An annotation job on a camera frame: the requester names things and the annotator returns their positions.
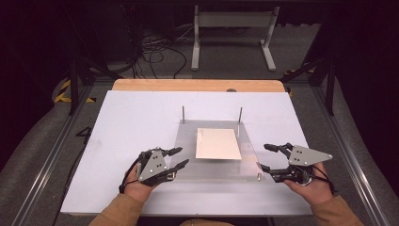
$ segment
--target metal stand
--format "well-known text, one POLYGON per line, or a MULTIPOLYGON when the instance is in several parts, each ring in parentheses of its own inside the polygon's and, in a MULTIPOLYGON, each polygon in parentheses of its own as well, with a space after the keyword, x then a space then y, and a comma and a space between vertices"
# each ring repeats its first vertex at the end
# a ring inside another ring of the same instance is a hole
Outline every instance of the metal stand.
POLYGON ((194 48, 191 70, 197 71, 200 62, 200 27, 267 27, 267 35, 261 40, 261 46, 267 66, 271 72, 276 70, 273 57, 270 54, 269 43, 279 15, 279 7, 267 12, 200 12, 195 6, 194 14, 194 48))

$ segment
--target white board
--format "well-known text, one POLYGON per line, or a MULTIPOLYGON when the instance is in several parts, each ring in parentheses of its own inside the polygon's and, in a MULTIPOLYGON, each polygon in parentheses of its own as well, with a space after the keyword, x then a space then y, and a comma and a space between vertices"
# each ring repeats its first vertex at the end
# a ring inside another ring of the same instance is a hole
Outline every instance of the white board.
MULTIPOLYGON (((288 163, 284 154, 266 151, 265 143, 308 147, 284 92, 108 91, 61 212, 100 213, 118 194, 123 173, 140 152, 174 147, 183 106, 186 120, 206 121, 238 121, 243 107, 241 121, 254 151, 271 169, 285 169, 288 163)), ((255 183, 164 183, 153 191, 142 214, 295 216, 311 210, 300 196, 266 174, 255 183)))

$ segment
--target metal rod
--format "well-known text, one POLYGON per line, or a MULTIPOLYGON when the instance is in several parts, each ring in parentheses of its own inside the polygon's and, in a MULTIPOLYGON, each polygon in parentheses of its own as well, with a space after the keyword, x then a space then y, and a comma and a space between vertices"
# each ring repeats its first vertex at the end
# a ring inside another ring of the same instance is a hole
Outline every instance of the metal rod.
POLYGON ((184 118, 184 106, 183 106, 183 123, 185 123, 185 118, 184 118))
POLYGON ((241 123, 241 114, 243 114, 243 107, 240 108, 240 117, 238 118, 238 123, 241 123))

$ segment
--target paper sheet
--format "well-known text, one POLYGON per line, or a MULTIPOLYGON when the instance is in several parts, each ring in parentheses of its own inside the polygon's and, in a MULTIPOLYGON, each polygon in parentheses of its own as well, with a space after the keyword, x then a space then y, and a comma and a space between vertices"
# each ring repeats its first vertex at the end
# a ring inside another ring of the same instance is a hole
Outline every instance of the paper sheet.
POLYGON ((196 158, 241 159, 234 130, 199 128, 196 158))

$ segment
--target robotic finger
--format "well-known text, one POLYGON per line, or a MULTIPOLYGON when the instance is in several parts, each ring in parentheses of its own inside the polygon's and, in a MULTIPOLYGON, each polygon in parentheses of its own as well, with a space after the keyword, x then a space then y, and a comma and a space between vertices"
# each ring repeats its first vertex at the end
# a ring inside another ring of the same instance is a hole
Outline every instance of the robotic finger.
POLYGON ((332 159, 332 155, 328 153, 318 152, 299 145, 292 145, 286 143, 284 145, 264 144, 265 149, 270 152, 277 153, 278 151, 285 154, 288 159, 287 169, 270 169, 265 165, 261 165, 262 171, 269 173, 276 183, 281 183, 285 180, 294 181, 299 185, 306 186, 311 183, 312 179, 318 179, 330 184, 333 192, 333 184, 326 178, 318 177, 313 174, 314 169, 319 170, 313 164, 332 159))
POLYGON ((167 155, 172 156, 176 153, 179 153, 181 150, 182 148, 174 148, 170 150, 155 148, 146 152, 142 152, 126 172, 122 184, 120 185, 120 193, 124 192, 124 188, 127 184, 133 183, 127 182, 127 177, 135 165, 137 165, 137 180, 143 185, 156 186, 164 182, 173 181, 176 177, 177 171, 185 167, 185 165, 188 163, 188 159, 169 169, 164 157, 167 155))

